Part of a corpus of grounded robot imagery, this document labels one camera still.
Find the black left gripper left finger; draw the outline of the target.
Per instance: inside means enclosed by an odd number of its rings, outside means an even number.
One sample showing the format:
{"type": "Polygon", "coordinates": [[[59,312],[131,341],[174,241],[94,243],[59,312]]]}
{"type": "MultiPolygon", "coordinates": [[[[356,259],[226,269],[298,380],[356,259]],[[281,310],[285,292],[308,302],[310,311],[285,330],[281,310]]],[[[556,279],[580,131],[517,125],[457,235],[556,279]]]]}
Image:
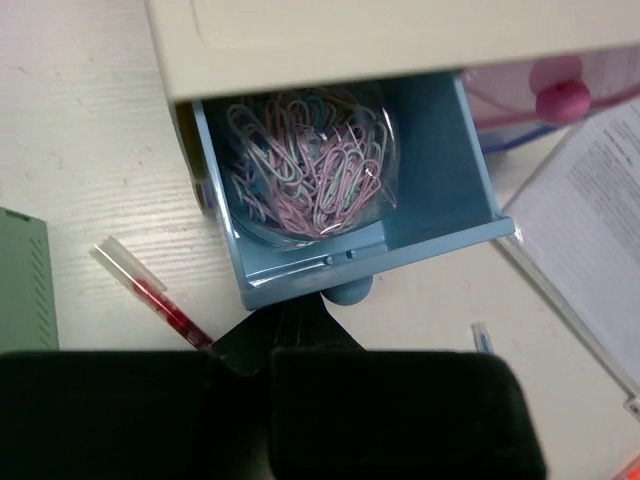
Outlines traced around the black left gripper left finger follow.
{"type": "Polygon", "coordinates": [[[203,351],[1,358],[5,479],[269,479],[268,363],[299,303],[251,313],[203,351]]]}

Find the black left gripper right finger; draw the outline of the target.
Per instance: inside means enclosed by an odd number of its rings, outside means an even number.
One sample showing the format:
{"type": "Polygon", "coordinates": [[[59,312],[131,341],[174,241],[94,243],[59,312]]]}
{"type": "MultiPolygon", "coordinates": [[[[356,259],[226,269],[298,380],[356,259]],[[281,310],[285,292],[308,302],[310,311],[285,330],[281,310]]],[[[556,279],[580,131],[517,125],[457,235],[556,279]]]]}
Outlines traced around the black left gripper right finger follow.
{"type": "Polygon", "coordinates": [[[542,479],[524,392],[487,353],[367,350],[317,294],[269,309],[279,479],[542,479]]]}

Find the light blue pen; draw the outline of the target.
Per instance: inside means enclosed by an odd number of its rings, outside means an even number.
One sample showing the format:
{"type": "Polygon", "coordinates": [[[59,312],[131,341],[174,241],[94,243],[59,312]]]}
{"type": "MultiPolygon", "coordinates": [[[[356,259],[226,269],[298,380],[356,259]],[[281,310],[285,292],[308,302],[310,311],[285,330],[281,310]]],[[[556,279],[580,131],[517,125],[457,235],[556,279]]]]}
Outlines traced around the light blue pen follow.
{"type": "Polygon", "coordinates": [[[473,323],[471,330],[476,350],[479,353],[494,354],[494,347],[486,324],[484,322],[473,323]]]}

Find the light blue drawer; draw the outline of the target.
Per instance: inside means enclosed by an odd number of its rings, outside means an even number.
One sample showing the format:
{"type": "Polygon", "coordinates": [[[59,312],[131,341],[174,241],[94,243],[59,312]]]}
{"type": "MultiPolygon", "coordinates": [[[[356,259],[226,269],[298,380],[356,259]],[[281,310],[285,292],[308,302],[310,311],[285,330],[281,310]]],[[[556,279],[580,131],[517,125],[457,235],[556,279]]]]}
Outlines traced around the light blue drawer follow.
{"type": "Polygon", "coordinates": [[[240,297],[351,305],[375,275],[511,234],[445,72],[192,103],[240,297]]]}

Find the clear paperclip container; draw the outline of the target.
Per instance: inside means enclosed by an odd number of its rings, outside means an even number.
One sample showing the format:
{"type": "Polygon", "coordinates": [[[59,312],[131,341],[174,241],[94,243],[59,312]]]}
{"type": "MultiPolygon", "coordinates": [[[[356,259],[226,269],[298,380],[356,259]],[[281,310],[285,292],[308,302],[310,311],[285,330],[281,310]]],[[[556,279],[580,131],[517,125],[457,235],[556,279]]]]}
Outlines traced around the clear paperclip container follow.
{"type": "Polygon", "coordinates": [[[331,85],[246,95],[216,113],[231,215],[300,248],[357,231],[398,206],[400,145],[381,88],[331,85]]]}

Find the purple-blue wide drawer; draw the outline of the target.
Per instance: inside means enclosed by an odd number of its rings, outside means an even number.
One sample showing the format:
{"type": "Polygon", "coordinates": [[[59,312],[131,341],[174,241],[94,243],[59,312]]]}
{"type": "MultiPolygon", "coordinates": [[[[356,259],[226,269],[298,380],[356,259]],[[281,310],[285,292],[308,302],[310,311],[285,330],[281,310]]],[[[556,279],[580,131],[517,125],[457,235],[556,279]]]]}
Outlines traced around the purple-blue wide drawer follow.
{"type": "Polygon", "coordinates": [[[477,129],[481,150],[484,155],[501,153],[550,135],[560,127],[540,122],[528,122],[491,129],[477,129]]]}

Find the pink drawer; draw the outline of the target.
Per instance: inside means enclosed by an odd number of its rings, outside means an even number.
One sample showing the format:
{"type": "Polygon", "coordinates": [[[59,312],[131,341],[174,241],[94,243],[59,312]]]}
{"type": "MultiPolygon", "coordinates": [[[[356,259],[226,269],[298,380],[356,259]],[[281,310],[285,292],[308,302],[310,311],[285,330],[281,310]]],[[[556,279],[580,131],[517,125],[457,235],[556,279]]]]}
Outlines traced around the pink drawer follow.
{"type": "Polygon", "coordinates": [[[461,79],[476,131],[528,122],[562,128],[639,95],[639,48],[471,68],[461,79]]]}

